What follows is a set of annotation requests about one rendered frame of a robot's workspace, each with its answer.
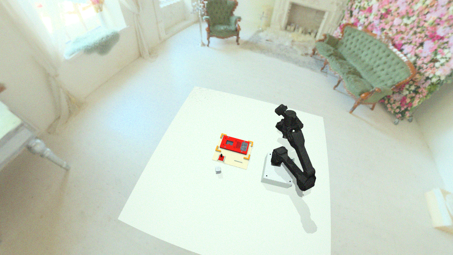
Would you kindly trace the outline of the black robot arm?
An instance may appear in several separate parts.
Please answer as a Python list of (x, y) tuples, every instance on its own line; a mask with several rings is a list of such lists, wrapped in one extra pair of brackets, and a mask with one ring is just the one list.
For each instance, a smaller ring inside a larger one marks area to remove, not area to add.
[[(313, 168), (310, 158), (305, 149), (303, 132), (300, 128), (300, 125), (296, 124), (296, 119), (296, 112), (293, 110), (287, 110), (285, 111), (284, 121), (282, 118), (281, 121), (276, 123), (275, 127), (280, 132), (282, 132), (282, 138), (286, 138), (289, 141), (291, 147), (296, 150), (297, 156), (304, 172), (302, 172), (299, 167), (292, 161), (292, 159), (289, 158), (287, 153), (288, 150), (284, 146), (273, 149), (271, 165), (281, 167), (281, 163), (283, 162), (289, 169), (289, 171), (293, 174), (293, 176), (296, 177), (299, 189), (306, 191), (314, 187), (316, 176), (315, 169)], [(282, 123), (284, 124), (281, 125)], [(295, 129), (297, 129), (297, 131), (293, 132), (293, 130)]]

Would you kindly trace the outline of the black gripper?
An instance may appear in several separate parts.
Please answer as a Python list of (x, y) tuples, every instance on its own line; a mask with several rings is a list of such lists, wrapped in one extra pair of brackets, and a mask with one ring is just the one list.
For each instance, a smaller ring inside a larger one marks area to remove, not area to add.
[[(275, 113), (278, 114), (279, 116), (282, 115), (284, 117), (285, 111), (287, 110), (287, 106), (281, 104), (278, 106), (278, 108), (275, 109)], [(300, 128), (302, 129), (304, 127), (303, 123), (300, 121), (300, 119), (296, 116), (296, 124), (300, 125)]]

